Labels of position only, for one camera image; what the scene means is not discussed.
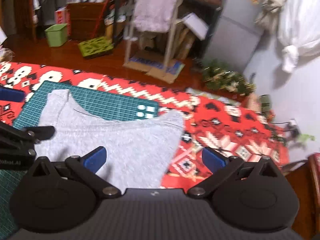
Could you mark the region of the grey knit garment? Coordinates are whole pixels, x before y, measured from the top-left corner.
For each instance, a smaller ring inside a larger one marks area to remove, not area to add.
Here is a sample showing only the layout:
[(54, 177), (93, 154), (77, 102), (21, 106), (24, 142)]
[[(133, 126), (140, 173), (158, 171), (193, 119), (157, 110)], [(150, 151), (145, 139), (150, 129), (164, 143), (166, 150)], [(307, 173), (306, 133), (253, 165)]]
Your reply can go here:
[(68, 90), (48, 94), (39, 126), (55, 127), (52, 139), (35, 146), (37, 155), (50, 161), (106, 148), (107, 162), (97, 175), (121, 191), (159, 188), (184, 132), (176, 110), (152, 119), (106, 121), (85, 111)]

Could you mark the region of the lime green folding crate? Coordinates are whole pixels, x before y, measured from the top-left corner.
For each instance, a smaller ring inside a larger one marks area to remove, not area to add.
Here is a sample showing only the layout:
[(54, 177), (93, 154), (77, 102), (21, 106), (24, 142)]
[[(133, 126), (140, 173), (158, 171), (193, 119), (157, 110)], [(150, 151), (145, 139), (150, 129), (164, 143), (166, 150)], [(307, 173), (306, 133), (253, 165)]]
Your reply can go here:
[(105, 36), (83, 41), (78, 44), (78, 48), (83, 58), (91, 59), (109, 54), (114, 46), (111, 40)]

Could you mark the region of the brown wooden cabinet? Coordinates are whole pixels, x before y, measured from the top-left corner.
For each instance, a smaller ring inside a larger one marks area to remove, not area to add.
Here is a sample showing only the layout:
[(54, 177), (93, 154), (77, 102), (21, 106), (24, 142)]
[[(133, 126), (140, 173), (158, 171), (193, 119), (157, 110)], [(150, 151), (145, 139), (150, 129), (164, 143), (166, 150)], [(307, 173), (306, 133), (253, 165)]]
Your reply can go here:
[(319, 153), (286, 175), (299, 199), (292, 229), (303, 239), (319, 239)]

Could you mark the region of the red patterned blanket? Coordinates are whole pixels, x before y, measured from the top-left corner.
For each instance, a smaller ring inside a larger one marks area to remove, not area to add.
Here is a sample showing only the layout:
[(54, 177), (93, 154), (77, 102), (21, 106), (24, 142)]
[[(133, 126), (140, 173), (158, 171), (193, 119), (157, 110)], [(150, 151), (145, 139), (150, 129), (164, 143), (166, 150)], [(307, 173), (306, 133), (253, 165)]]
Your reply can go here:
[(171, 109), (182, 112), (184, 134), (162, 179), (161, 185), (166, 188), (188, 189), (210, 175), (201, 158), (201, 150), (206, 146), (221, 150), (225, 156), (237, 155), (250, 162), (259, 161), (264, 156), (270, 157), (278, 166), (289, 161), (288, 150), (283, 144), (283, 130), (269, 125), (264, 117), (249, 109), (179, 90), (81, 70), (36, 64), (1, 64), (1, 85), (23, 90), (28, 98), (44, 81), (153, 100), (159, 103), (160, 113)]

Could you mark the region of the green cutting mat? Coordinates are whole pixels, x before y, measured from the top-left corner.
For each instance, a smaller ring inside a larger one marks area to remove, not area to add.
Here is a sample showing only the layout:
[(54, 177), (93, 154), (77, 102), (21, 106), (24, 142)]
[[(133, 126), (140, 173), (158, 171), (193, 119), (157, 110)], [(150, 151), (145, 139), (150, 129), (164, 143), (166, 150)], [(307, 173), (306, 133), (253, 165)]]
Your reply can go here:
[[(56, 89), (68, 89), (74, 100), (84, 110), (105, 120), (139, 119), (136, 115), (139, 104), (155, 107), (153, 116), (158, 115), (159, 103), (155, 101), (45, 81), (24, 104), (22, 111), (13, 122), (13, 127), (23, 129), (37, 126), (48, 94)], [(9, 200), (24, 174), (23, 171), (1, 170), (1, 239), (7, 239), (17, 229), (9, 211)]]

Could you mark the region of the green plastic bin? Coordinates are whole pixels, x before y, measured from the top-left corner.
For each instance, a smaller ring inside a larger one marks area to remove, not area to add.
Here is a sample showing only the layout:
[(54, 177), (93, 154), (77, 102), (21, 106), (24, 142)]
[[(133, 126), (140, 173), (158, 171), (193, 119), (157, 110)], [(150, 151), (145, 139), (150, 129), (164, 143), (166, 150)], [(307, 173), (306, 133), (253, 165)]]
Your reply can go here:
[(67, 41), (67, 24), (54, 24), (45, 30), (48, 46), (60, 47)]

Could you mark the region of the green garland with ornaments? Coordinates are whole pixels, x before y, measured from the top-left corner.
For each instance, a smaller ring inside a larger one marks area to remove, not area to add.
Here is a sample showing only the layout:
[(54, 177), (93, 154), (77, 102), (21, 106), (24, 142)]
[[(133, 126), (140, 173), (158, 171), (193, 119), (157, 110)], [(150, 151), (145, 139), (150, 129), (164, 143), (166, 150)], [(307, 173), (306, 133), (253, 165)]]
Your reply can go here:
[(252, 81), (217, 59), (202, 64), (202, 76), (204, 85), (210, 90), (225, 90), (241, 96), (248, 96), (255, 91), (255, 84)]

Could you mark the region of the dark wooden drawer unit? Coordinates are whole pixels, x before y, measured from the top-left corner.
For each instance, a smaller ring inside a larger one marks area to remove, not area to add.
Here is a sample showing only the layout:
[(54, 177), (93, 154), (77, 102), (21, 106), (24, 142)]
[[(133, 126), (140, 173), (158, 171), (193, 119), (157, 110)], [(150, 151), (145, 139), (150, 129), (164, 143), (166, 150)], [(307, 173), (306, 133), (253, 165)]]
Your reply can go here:
[(69, 3), (67, 10), (71, 26), (70, 38), (72, 40), (85, 41), (105, 33), (104, 21), (97, 20), (104, 7), (103, 3)]

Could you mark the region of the white wooden chair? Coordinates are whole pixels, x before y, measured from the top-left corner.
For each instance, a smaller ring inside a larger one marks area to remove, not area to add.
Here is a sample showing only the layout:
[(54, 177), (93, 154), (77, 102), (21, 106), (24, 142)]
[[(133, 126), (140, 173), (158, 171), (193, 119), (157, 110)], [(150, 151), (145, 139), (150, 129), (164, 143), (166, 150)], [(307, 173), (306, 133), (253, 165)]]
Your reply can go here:
[(154, 33), (138, 31), (133, 25), (135, 0), (132, 0), (133, 12), (129, 22), (129, 35), (126, 41), (124, 67), (139, 70), (146, 75), (173, 83), (178, 76), (181, 64), (173, 59), (181, 21), (178, 9), (183, 0), (178, 0), (174, 9), (169, 31)]

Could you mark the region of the pink towel on chair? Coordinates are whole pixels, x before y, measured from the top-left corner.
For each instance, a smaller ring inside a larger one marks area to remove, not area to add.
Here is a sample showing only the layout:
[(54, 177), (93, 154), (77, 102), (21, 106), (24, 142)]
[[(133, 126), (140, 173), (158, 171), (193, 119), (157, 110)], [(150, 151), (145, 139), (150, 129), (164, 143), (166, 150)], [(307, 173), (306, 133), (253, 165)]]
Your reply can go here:
[(135, 0), (133, 25), (141, 32), (166, 33), (178, 0)]

